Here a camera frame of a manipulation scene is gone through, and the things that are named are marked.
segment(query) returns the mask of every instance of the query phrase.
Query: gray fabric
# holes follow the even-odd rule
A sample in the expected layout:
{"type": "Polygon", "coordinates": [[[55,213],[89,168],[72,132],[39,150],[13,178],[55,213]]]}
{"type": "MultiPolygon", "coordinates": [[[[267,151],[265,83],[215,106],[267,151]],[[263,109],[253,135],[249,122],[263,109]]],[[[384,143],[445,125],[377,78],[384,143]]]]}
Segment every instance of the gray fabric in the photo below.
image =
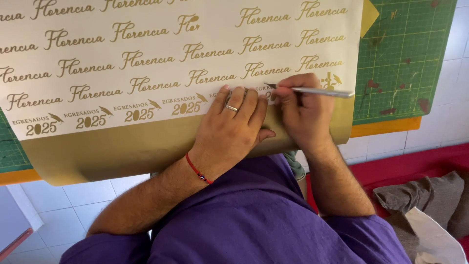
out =
{"type": "Polygon", "coordinates": [[[306,177],[306,171],[304,170],[303,166],[298,161],[296,161],[297,153],[298,151],[286,152],[283,154],[283,156],[287,159],[296,181],[300,181],[306,177]]]}
{"type": "Polygon", "coordinates": [[[417,207],[446,230],[463,189],[464,180],[451,172],[441,178],[425,177],[403,185],[376,188],[373,192],[379,203],[391,214],[406,214],[417,207]]]}
{"type": "Polygon", "coordinates": [[[469,235],[469,173],[458,173],[464,180],[464,191],[458,207],[448,223],[448,232],[455,238],[469,235]]]}
{"type": "Polygon", "coordinates": [[[397,238],[404,247],[407,255],[412,263],[415,262],[417,256],[417,247],[420,243],[418,236],[410,226],[407,218],[401,212],[395,213],[390,217],[385,218],[396,232],[397,238]]]}

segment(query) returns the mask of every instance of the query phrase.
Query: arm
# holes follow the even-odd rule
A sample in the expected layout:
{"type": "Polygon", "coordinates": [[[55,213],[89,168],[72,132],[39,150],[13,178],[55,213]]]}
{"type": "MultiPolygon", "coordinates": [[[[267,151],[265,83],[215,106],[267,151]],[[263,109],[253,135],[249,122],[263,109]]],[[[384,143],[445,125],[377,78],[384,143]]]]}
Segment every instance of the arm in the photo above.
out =
{"type": "Polygon", "coordinates": [[[303,150],[311,171],[311,189],[323,216],[363,217],[376,214],[372,203],[334,145],[329,133],[334,98],[301,94],[290,87],[321,84],[313,73],[292,76],[277,85],[288,134],[303,150]]]}
{"type": "MultiPolygon", "coordinates": [[[[267,98],[250,89],[236,88],[225,108],[229,87],[224,86],[202,120],[189,158],[209,180],[216,180],[233,168],[261,141],[275,137],[261,129],[267,111],[267,98]]],[[[87,236],[100,233],[131,235],[147,232],[172,208],[204,189],[185,158],[158,176],[130,189],[109,204],[91,225],[87,236]]]]}

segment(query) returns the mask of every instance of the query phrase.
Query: ring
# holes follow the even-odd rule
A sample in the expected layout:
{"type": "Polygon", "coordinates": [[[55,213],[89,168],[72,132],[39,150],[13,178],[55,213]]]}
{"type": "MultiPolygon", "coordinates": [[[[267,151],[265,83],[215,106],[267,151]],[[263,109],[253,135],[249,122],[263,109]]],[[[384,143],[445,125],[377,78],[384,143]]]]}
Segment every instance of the ring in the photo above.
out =
{"type": "Polygon", "coordinates": [[[236,112],[236,113],[239,111],[238,108],[234,108],[234,107],[229,106],[229,105],[225,105],[225,107],[232,110],[232,111],[234,111],[234,112],[236,112]]]}

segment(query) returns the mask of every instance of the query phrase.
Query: gold vinyl sheet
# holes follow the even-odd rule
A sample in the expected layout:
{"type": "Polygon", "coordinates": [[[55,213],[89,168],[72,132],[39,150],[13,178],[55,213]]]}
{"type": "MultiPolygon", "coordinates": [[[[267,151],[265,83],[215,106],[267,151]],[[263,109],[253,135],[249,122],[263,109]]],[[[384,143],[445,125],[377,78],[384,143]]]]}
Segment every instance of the gold vinyl sheet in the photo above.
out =
{"type": "MultiPolygon", "coordinates": [[[[351,133],[354,99],[336,99],[331,135],[345,144],[351,133]]],[[[164,170],[184,157],[194,143],[203,116],[121,126],[21,142],[38,174],[54,186],[121,178],[164,170]]],[[[285,132],[278,107],[268,107],[267,139],[249,155],[256,157],[298,147],[285,132]]]]}

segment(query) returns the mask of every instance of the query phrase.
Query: red string bracelet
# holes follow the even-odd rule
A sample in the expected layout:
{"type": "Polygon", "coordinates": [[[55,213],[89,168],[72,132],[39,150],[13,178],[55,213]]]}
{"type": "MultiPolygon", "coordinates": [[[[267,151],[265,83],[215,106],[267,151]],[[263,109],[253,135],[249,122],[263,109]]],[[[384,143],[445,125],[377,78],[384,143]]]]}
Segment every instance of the red string bracelet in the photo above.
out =
{"type": "Polygon", "coordinates": [[[206,181],[208,184],[212,184],[213,181],[211,180],[208,180],[204,175],[202,175],[200,173],[200,171],[198,169],[196,169],[196,167],[194,166],[194,164],[192,164],[192,162],[190,161],[189,159],[189,153],[186,154],[186,160],[187,162],[189,163],[189,165],[191,166],[191,168],[197,173],[197,176],[199,176],[199,178],[203,181],[206,181]]]}

